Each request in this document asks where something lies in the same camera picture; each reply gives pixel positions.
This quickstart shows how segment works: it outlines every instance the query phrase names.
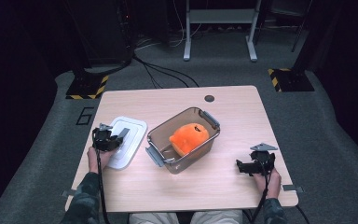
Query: black wire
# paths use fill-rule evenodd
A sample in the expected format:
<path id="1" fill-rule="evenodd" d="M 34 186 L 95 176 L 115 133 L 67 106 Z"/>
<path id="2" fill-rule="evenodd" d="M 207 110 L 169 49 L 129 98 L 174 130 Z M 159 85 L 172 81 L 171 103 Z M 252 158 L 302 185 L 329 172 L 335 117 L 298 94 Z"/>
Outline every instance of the black wire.
<path id="1" fill-rule="evenodd" d="M 106 204 L 104 200 L 104 192 L 103 192 L 103 170 L 101 169 L 100 150 L 95 148 L 95 152 L 97 153 L 97 161 L 98 161 L 98 177 L 100 179 L 101 205 L 103 206 L 103 220 L 105 221 L 106 224 L 109 224 L 109 219 L 107 217 L 107 212 L 106 212 Z"/>
<path id="2" fill-rule="evenodd" d="M 160 88 L 162 88 L 159 84 L 158 84 L 158 82 L 154 79 L 154 77 L 152 76 L 152 74 L 150 73 L 150 71 L 149 71 L 149 69 L 147 68 L 147 66 L 144 64 L 144 68 L 146 69 L 146 72 L 147 72 L 147 74 L 150 76 L 150 79 L 152 80 L 152 83 L 153 83 L 153 86 L 154 86 L 154 88 L 156 89 L 157 87 L 156 87 L 156 84 L 160 87 Z"/>
<path id="3" fill-rule="evenodd" d="M 305 221 L 310 224 L 310 221 L 308 220 L 307 216 L 305 215 L 305 213 L 303 212 L 303 210 L 300 208 L 300 206 L 296 205 L 296 208 L 298 209 L 298 211 L 300 211 L 301 215 L 304 217 Z"/>
<path id="4" fill-rule="evenodd" d="M 194 84 L 196 84 L 197 87 L 199 87 L 199 84 L 196 82 L 196 80 L 194 80 L 192 77 L 190 77 L 190 76 L 188 76 L 188 75 L 186 75 L 186 74 L 184 74 L 184 73 L 181 73 L 181 72 L 172 70 L 172 69 L 170 69 L 170 68 L 161 67 L 161 66 L 158 66 L 158 65 L 155 65 L 155 64 L 152 64 L 152 63 L 149 63 L 149 65 L 151 65 L 151 66 L 156 66 L 156 67 L 158 67 L 158 68 L 165 69 L 165 70 L 168 70 L 168 71 L 171 71 L 171 72 L 180 74 L 180 75 L 182 75 L 182 76 L 188 77 L 188 78 L 190 78 L 190 79 L 194 82 Z"/>
<path id="5" fill-rule="evenodd" d="M 258 215 L 258 213 L 260 212 L 261 207 L 262 207 L 263 204 L 264 204 L 264 201 L 266 200 L 267 192 L 269 191 L 269 180 L 267 179 L 267 172 L 266 172 L 266 170 L 264 169 L 263 163 L 262 163 L 258 158 L 257 158 L 257 160 L 260 162 L 261 168 L 263 169 L 263 176 L 264 176 L 265 179 L 266 179 L 266 187 L 264 188 L 263 195 L 261 196 L 260 202 L 258 203 L 258 206 L 257 206 L 257 208 L 255 209 L 255 213 L 252 215 L 252 220 L 251 220 L 251 223 L 252 223 L 252 224 L 255 223 L 255 219 L 257 218 L 257 215 Z"/>
<path id="6" fill-rule="evenodd" d="M 246 215 L 246 217 L 248 218 L 249 222 L 251 222 L 252 221 L 251 216 L 249 216 L 249 214 L 245 210 L 242 210 L 242 212 Z"/>
<path id="7" fill-rule="evenodd" d="M 192 77 L 190 77 L 190 76 L 188 76 L 188 75 L 186 75 L 186 74 L 184 74 L 184 73 L 181 73 L 181 72 L 178 72 L 178 71 L 169 69 L 169 68 L 165 68 L 165 67 L 162 67 L 162 66 L 158 66 L 158 65 L 156 65 L 156 64 L 146 63 L 146 62 L 144 62 L 143 60 L 141 60 L 140 58 L 138 58 L 135 54 L 132 55 L 132 58 L 133 58 L 134 60 L 136 60 L 137 62 L 139 62 L 139 63 L 141 63 L 141 64 L 144 65 L 144 67 L 145 67 L 145 69 L 146 69 L 146 71 L 147 71 L 147 74 L 148 74 L 148 75 L 150 76 L 150 78 L 152 79 L 152 82 L 153 82 L 153 85 L 155 86 L 155 88 L 156 88 L 155 83 L 156 83 L 156 84 L 158 84 L 158 83 L 157 83 L 157 81 L 153 78 L 153 76 L 152 76 L 152 74 L 150 73 L 150 71 L 148 70 L 148 68 L 153 69 L 153 70 L 155 70 L 155 71 L 157 71 L 157 72 L 160 72 L 161 74 L 167 75 L 167 76 L 169 76 L 169 77 L 174 77 L 174 78 L 178 79 L 179 81 L 181 81 L 183 84 L 185 84 L 186 87 L 188 87 L 188 85 L 187 85 L 181 78 L 179 78 L 179 77 L 177 77 L 177 76 L 175 76 L 175 75 L 169 74 L 169 73 L 167 73 L 167 72 L 164 72 L 164 71 L 162 71 L 161 69 L 167 70 L 167 71 L 170 71 L 170 72 L 174 72 L 174 73 L 177 73 L 177 74 L 180 74 L 180 75 L 182 75 L 182 76 L 185 76 L 185 77 L 188 77 L 189 79 L 191 79 L 191 80 L 196 84 L 196 86 L 199 87 L 199 84 L 198 84 Z"/>
<path id="8" fill-rule="evenodd" d="M 100 157 L 100 150 L 97 148 L 95 144 L 95 133 L 98 132 L 96 129 L 92 131 L 92 146 L 95 148 L 95 153 L 97 154 L 97 162 L 98 162 L 98 180 L 100 184 L 100 195 L 101 195 L 101 205 L 103 207 L 103 220 L 106 224 L 110 224 L 109 219 L 107 217 L 106 212 L 106 204 L 104 200 L 104 192 L 103 192 L 103 171 L 101 168 L 101 157 Z"/>

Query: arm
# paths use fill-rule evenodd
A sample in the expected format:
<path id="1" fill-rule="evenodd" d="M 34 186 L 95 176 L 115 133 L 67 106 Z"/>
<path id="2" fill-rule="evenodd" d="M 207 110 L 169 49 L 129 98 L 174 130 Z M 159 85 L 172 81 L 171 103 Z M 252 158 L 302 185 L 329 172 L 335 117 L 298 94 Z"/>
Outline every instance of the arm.
<path id="1" fill-rule="evenodd" d="M 257 188 L 262 193 L 266 187 L 266 179 L 260 174 L 254 174 L 254 177 Z M 281 191 L 281 175 L 274 168 L 268 178 L 268 193 L 264 202 L 264 223 L 285 224 L 287 223 L 287 219 L 278 201 L 278 196 Z"/>
<path id="2" fill-rule="evenodd" d="M 100 152 L 101 168 L 109 162 L 113 151 Z M 95 149 L 89 148 L 89 172 L 77 187 L 75 197 L 71 201 L 68 211 L 65 213 L 61 223 L 99 223 L 99 177 L 98 162 Z"/>

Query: orange plush toy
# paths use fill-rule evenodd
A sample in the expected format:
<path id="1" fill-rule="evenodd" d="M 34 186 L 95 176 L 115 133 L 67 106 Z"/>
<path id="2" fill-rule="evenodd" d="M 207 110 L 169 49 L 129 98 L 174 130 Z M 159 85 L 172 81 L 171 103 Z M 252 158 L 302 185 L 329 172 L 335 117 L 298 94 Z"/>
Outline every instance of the orange plush toy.
<path id="1" fill-rule="evenodd" d="M 170 137 L 170 142 L 180 156 L 187 153 L 208 140 L 209 133 L 198 123 L 189 123 L 177 129 Z"/>

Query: beige pants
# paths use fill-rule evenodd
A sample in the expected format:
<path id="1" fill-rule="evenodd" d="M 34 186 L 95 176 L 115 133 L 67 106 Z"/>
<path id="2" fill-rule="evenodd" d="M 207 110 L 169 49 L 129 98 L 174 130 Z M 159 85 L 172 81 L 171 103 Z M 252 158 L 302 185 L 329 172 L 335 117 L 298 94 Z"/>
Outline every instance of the beige pants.
<path id="1" fill-rule="evenodd" d="M 190 224 L 241 224 L 241 210 L 196 212 Z M 175 213 L 134 213 L 130 224 L 179 224 Z"/>

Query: human hand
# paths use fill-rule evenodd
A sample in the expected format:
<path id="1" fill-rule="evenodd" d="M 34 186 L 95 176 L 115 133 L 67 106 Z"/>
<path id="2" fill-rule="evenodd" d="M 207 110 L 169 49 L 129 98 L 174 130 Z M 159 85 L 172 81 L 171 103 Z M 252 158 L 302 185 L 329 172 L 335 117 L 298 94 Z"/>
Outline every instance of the human hand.
<path id="1" fill-rule="evenodd" d="M 255 183 L 257 184 L 258 191 L 262 194 L 264 189 L 266 188 L 266 177 L 261 174 L 253 174 L 255 178 Z M 269 179 L 268 183 L 268 198 L 278 199 L 279 193 L 281 191 L 281 180 L 282 177 L 278 173 L 278 171 L 274 168 L 271 173 L 267 175 L 267 179 Z"/>
<path id="2" fill-rule="evenodd" d="M 114 150 L 111 151 L 100 151 L 100 159 L 101 159 L 101 170 L 106 166 L 109 162 L 110 157 L 115 153 Z M 97 161 L 97 153 L 94 147 L 89 147 L 89 151 L 87 152 L 87 156 L 89 157 L 89 171 L 95 174 L 98 174 L 98 161 Z"/>

